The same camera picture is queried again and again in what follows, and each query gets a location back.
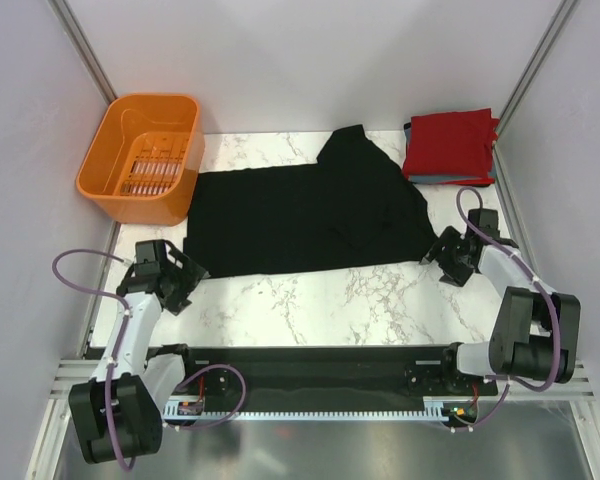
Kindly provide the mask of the orange plastic basket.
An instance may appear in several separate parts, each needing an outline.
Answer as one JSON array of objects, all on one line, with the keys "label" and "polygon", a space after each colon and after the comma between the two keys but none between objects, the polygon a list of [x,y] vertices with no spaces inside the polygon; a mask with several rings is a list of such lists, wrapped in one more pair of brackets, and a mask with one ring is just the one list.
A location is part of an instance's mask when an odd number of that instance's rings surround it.
[{"label": "orange plastic basket", "polygon": [[196,99],[137,93],[108,107],[76,178],[77,190],[121,224],[186,219],[205,138]]}]

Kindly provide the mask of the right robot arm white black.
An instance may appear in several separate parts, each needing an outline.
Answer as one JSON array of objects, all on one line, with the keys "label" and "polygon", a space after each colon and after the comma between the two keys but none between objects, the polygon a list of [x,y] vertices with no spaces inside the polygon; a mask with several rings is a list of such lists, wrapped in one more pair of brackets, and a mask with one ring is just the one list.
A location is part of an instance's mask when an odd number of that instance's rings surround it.
[{"label": "right robot arm white black", "polygon": [[437,264],[440,281],[456,287],[482,275],[501,305],[488,341],[446,347],[437,371],[440,386],[461,393],[474,376],[510,378],[535,391],[568,383],[576,364],[580,301],[537,277],[517,244],[500,236],[495,210],[471,209],[464,219],[466,232],[447,227],[422,262]]}]

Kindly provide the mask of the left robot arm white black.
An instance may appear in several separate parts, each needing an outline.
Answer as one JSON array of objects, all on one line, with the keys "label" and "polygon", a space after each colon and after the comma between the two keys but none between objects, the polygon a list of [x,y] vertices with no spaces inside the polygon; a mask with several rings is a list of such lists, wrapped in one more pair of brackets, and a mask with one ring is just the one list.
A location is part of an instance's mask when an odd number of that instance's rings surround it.
[{"label": "left robot arm white black", "polygon": [[89,379],[71,387],[68,403],[85,461],[115,461],[130,471],[137,458],[162,442],[162,411],[175,390],[188,393],[199,369],[183,345],[149,353],[152,332],[164,313],[190,306],[207,271],[169,240],[140,241],[123,280],[111,293],[119,304],[102,358]]}]

